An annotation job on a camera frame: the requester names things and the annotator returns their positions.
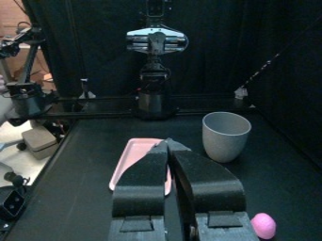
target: pink plate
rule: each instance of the pink plate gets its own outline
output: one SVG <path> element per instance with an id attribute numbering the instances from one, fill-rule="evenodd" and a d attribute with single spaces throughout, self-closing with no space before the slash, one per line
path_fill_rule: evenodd
<path id="1" fill-rule="evenodd" d="M 146 156 L 151 148 L 162 142 L 162 139 L 155 138 L 133 138 L 129 140 L 122 157 L 118 161 L 117 170 L 110 182 L 110 188 L 114 191 L 118 180 L 123 172 Z M 167 177 L 165 183 L 165 195 L 171 191 L 171 175 L 167 168 Z"/>

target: pink ball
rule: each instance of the pink ball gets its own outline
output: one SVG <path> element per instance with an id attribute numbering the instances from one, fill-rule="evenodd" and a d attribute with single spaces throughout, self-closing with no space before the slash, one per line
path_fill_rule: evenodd
<path id="1" fill-rule="evenodd" d="M 250 222 L 257 235 L 264 239 L 272 239 L 276 235 L 277 224 L 270 215 L 265 213 L 257 214 Z"/>

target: gray ceramic cup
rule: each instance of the gray ceramic cup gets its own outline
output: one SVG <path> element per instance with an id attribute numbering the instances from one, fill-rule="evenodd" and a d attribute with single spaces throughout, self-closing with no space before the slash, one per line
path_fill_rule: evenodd
<path id="1" fill-rule="evenodd" d="M 230 162 L 242 152 L 251 124 L 230 112 L 213 112 L 203 118 L 203 144 L 209 157 L 221 163 Z"/>

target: black backdrop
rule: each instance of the black backdrop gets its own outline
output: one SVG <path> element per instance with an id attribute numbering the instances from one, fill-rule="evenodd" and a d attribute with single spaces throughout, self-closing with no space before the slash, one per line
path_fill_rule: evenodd
<path id="1" fill-rule="evenodd" d="M 134 93 L 146 56 L 126 50 L 125 39 L 142 27 L 145 1 L 72 0 L 74 17 L 68 1 L 23 2 L 44 28 L 59 94 L 80 94 L 83 72 L 98 96 Z M 173 71 L 173 93 L 233 93 L 285 50 L 249 85 L 249 99 L 322 167 L 321 14 L 322 1 L 316 0 L 173 0 L 165 23 L 187 35 L 190 45 L 162 61 Z"/>

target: black table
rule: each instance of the black table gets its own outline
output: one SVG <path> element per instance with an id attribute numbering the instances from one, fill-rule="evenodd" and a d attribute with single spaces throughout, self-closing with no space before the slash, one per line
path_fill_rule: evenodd
<path id="1" fill-rule="evenodd" d="M 260 114 L 245 116 L 253 125 L 247 146 L 225 166 L 245 185 L 249 216 L 266 212 L 274 217 L 274 240 L 321 240 L 321 170 Z M 113 211 L 109 184 L 129 139 L 171 137 L 205 155 L 202 118 L 80 120 L 39 175 L 27 209 L 6 240 L 107 240 Z M 181 240 L 174 193 L 165 209 L 169 240 Z"/>

